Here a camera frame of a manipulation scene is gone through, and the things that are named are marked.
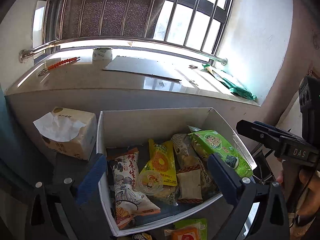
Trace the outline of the right hand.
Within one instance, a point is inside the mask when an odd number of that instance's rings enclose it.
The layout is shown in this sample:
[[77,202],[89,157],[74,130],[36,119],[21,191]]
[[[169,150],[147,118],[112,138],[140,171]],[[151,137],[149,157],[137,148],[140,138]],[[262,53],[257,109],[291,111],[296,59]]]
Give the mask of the right hand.
[[281,162],[282,171],[276,181],[283,188],[288,210],[303,209],[302,206],[319,206],[319,173],[310,166],[293,163],[286,159]]

